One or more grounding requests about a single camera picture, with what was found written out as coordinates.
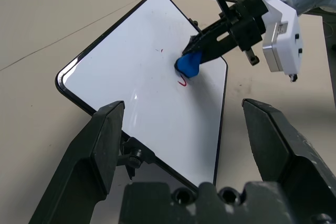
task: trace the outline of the blue sponge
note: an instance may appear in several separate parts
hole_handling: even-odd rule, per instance
[[[178,72],[184,74],[188,78],[191,78],[198,75],[200,71],[201,58],[201,52],[187,54],[178,58],[174,67]]]

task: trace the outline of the bolt hole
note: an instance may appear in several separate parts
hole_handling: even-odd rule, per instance
[[[173,199],[179,205],[188,205],[194,201],[195,197],[190,190],[180,188],[173,193]]]
[[[229,205],[239,205],[240,204],[240,194],[235,189],[226,187],[220,190],[219,196],[224,201],[224,203]]]
[[[230,204],[233,204],[237,199],[237,196],[235,195],[235,193],[229,190],[223,192],[222,197],[227,203],[230,203]]]

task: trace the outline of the red marker line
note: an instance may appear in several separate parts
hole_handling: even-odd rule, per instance
[[[179,84],[181,84],[182,86],[187,86],[187,82],[184,80],[184,78],[183,78],[183,76],[180,74],[180,76],[181,76],[181,78],[182,78],[182,80],[184,81],[184,84],[183,83],[181,83],[181,82],[179,82],[179,81],[177,81]]]

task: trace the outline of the beige table surface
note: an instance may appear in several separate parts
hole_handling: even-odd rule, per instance
[[[6,0],[7,12],[25,8],[24,12],[33,18],[29,1],[34,0],[14,0],[14,4]],[[25,23],[22,14],[8,17],[13,30],[27,26],[30,32],[11,38],[2,35],[2,40],[7,41],[7,64],[30,55],[0,71],[0,223],[29,222],[66,148],[90,119],[56,90],[56,73],[140,0],[74,0],[72,4],[68,1],[52,0],[53,4],[45,0],[41,7],[33,5],[33,9],[39,8],[48,16],[34,25]],[[218,19],[220,9],[214,0],[173,1],[201,28]],[[56,13],[54,5],[59,8]],[[91,12],[95,15],[78,22],[81,17],[77,10],[94,8]],[[303,15],[300,24],[305,47],[296,83],[290,83],[282,73],[269,72],[260,44],[254,51],[261,62],[254,67],[239,49],[225,55],[229,71],[218,189],[232,186],[242,190],[245,182],[260,180],[241,108],[243,98],[267,102],[282,110],[336,173],[336,113],[322,19]],[[7,36],[12,36],[9,26],[7,29]],[[54,36],[54,31],[61,36]],[[27,41],[39,44],[33,48]],[[181,185],[155,165],[144,164],[136,173],[134,181],[167,182],[172,189]],[[111,193],[97,204],[91,223],[118,222],[123,188],[128,182],[125,169],[117,167]]]

